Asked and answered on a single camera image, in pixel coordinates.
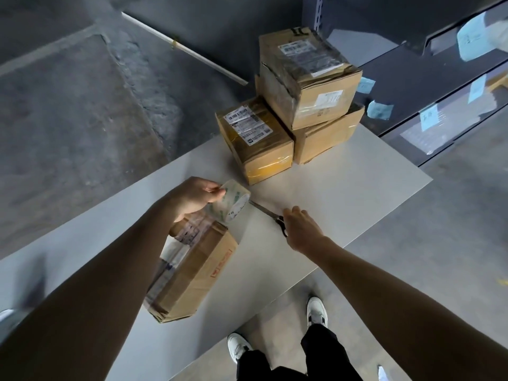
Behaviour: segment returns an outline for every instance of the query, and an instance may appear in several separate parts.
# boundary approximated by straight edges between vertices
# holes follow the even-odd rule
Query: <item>black pants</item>
[[[301,342],[306,356],[307,375],[293,369],[271,370],[266,356],[259,350],[247,351],[238,360],[236,378],[238,381],[277,380],[324,380],[334,378],[340,381],[362,381],[355,371],[346,350],[337,336],[323,325],[312,325]]]

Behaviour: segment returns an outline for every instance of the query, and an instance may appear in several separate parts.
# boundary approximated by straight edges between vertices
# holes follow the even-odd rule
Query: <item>white sneaker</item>
[[[307,302],[307,327],[320,324],[328,327],[328,315],[325,306],[318,297],[311,297]]]
[[[248,350],[252,350],[252,346],[240,334],[231,333],[228,336],[228,349],[231,358],[235,361],[235,364],[238,364],[238,360],[242,357],[242,354]]]

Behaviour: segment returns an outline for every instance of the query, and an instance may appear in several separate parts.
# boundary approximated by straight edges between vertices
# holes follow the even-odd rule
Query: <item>scissors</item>
[[[283,231],[283,235],[285,237],[288,236],[288,232],[285,228],[285,223],[284,223],[284,217],[282,215],[277,215],[273,212],[271,212],[270,210],[267,210],[266,208],[264,208],[263,206],[261,205],[258,205],[256,202],[253,202],[251,200],[249,200],[249,203],[252,204],[254,207],[256,207],[259,211],[261,212],[264,212],[266,215],[268,215],[270,218],[272,218],[273,220],[275,220],[275,222],[280,226],[280,228],[282,229]]]

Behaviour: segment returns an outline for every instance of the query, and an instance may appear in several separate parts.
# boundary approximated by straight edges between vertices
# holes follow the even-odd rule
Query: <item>white table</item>
[[[54,290],[191,175],[242,179],[223,139],[208,141],[0,261],[0,310],[15,304],[19,287],[30,281],[30,265],[45,262],[47,292]],[[307,209],[328,236],[346,246],[430,180],[359,126],[347,143],[251,190],[254,200],[273,211],[295,204]],[[251,206],[230,230],[238,250],[197,314],[161,325],[141,308],[108,380],[167,381],[315,269],[289,249],[271,218]]]

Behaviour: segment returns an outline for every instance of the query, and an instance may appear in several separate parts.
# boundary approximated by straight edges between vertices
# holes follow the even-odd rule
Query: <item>packing tape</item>
[[[217,202],[211,203],[210,213],[221,222],[231,222],[244,208],[251,197],[251,192],[236,180],[228,180],[221,188],[225,189],[225,195]]]

